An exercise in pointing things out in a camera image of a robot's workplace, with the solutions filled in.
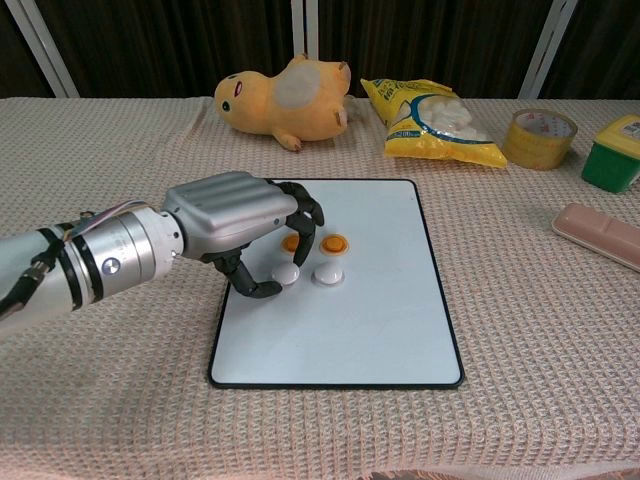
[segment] orange button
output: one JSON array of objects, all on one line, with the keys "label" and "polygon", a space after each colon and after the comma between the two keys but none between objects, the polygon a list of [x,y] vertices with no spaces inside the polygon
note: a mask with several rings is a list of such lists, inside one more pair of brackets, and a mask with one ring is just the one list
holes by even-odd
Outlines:
[{"label": "orange button", "polygon": [[285,252],[295,253],[300,242],[300,236],[297,233],[287,235],[282,239],[282,248]]},{"label": "orange button", "polygon": [[349,250],[349,242],[337,233],[327,235],[320,244],[320,250],[325,255],[342,255]]}]

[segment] table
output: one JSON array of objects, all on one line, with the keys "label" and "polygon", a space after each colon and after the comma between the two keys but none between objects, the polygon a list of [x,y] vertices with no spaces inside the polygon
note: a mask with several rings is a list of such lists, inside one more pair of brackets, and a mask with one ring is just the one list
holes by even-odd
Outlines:
[{"label": "table", "polygon": [[573,151],[550,172],[384,158],[365,100],[345,134],[300,154],[230,130],[210,98],[0,100],[2,236],[130,198],[159,206],[167,188],[227,170],[414,180],[466,371],[452,391],[214,389],[225,279],[181,259],[0,343],[0,476],[570,479],[640,466],[640,276],[550,228],[571,201],[640,225],[640,185],[614,195],[579,175],[597,131],[640,102],[466,103],[500,143],[514,111],[562,112],[579,128]]}]

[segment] cable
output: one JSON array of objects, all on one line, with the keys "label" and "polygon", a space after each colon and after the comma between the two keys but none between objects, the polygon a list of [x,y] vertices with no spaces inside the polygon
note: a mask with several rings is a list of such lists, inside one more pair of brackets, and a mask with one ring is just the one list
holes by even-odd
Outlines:
[{"label": "cable", "polygon": [[65,230],[62,240],[56,239],[52,241],[45,251],[40,252],[31,259],[31,266],[22,272],[22,275],[20,275],[20,278],[18,278],[9,293],[0,300],[0,321],[25,307],[36,292],[36,289],[44,281],[47,273],[55,267],[56,259],[67,242],[93,230],[110,218],[146,206],[148,206],[147,203],[142,200],[130,200],[83,219],[75,227]]},{"label": "cable", "polygon": [[9,293],[0,300],[0,321],[24,308],[45,275],[55,267],[56,259],[63,248],[64,242],[56,239],[45,251],[31,259],[31,266],[22,272]]},{"label": "cable", "polygon": [[110,218],[113,218],[117,215],[130,212],[137,208],[148,207],[149,205],[142,200],[129,200],[128,202],[121,203],[120,205],[116,205],[115,207],[108,208],[107,210],[100,212],[96,215],[93,215],[87,219],[83,219],[71,230],[67,230],[64,232],[63,240],[68,242],[74,237],[78,237],[80,235],[84,235],[89,230],[93,230],[101,223],[106,222]]}]

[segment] yellow bag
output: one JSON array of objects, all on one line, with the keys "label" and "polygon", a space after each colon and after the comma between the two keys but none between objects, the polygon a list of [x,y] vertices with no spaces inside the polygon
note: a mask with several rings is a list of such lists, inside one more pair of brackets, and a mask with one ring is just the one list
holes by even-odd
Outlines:
[{"label": "yellow bag", "polygon": [[507,166],[500,149],[449,87],[430,80],[360,82],[389,127],[385,155]]}]

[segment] white button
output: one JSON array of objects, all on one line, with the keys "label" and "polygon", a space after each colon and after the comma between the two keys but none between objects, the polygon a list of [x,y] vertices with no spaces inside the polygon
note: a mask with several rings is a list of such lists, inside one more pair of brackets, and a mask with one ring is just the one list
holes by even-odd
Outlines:
[{"label": "white button", "polygon": [[318,265],[313,277],[323,285],[336,285],[344,278],[344,272],[336,262],[326,262]]},{"label": "white button", "polygon": [[300,269],[292,262],[281,263],[271,271],[271,277],[280,285],[291,285],[299,276]]}]

